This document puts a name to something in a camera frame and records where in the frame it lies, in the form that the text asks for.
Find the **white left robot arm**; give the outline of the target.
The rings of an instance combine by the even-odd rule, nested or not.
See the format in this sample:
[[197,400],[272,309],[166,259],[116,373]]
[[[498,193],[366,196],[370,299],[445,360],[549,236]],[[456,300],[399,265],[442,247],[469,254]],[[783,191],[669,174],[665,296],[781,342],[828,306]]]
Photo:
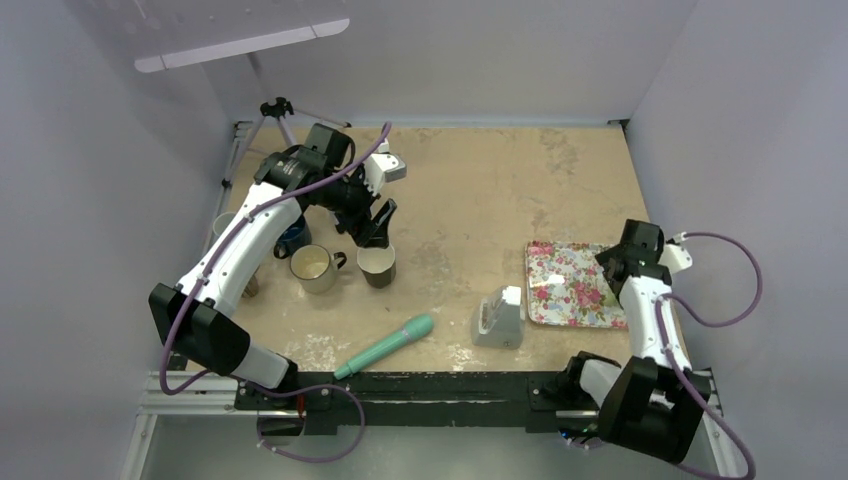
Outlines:
[[378,211],[372,206],[386,184],[405,176],[403,161],[386,148],[391,129],[384,123],[374,143],[346,162],[352,140],[316,124],[306,143],[263,160],[234,219],[201,260],[175,284],[158,283],[149,294],[162,372],[177,353],[206,372],[259,385],[272,408],[295,402],[297,364],[253,340],[232,316],[262,260],[312,206],[331,212],[356,246],[390,246],[397,204],[388,199]]

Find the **dark blue mug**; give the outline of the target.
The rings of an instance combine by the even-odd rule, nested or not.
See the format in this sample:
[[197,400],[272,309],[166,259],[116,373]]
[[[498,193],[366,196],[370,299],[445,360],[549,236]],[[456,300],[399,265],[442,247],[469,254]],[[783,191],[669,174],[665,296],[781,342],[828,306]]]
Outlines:
[[290,258],[297,250],[312,243],[312,234],[301,215],[276,240],[272,254],[276,259]]

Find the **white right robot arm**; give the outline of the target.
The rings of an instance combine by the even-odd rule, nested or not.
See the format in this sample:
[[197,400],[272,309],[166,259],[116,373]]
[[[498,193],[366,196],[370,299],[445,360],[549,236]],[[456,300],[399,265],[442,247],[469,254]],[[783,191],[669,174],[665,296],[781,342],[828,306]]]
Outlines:
[[683,253],[657,225],[629,219],[617,244],[596,254],[604,280],[625,313],[631,357],[625,365],[587,352],[573,357],[561,381],[576,407],[593,401],[596,420],[584,440],[679,464],[688,454],[712,389],[693,372],[667,300]]

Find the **cream mug black handle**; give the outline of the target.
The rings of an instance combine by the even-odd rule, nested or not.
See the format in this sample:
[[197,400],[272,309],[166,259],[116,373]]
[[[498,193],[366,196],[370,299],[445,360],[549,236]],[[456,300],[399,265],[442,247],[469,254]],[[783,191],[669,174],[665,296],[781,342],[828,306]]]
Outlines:
[[305,292],[323,294],[335,285],[339,270],[346,263],[344,252],[330,252],[323,246],[309,244],[291,256],[290,271]]

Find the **grey mug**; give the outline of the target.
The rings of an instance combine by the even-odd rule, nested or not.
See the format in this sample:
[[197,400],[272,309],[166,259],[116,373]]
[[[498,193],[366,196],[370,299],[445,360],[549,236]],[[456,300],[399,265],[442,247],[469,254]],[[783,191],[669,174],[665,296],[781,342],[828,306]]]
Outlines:
[[236,217],[236,212],[225,212],[218,215],[212,224],[211,243],[214,244],[220,238],[233,219]]

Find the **brown small mug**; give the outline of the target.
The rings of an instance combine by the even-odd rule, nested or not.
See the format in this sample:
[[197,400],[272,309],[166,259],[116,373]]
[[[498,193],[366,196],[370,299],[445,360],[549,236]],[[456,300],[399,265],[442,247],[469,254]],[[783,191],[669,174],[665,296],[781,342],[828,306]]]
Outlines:
[[243,291],[243,298],[253,298],[259,293],[259,282],[256,275],[252,275],[247,281]]

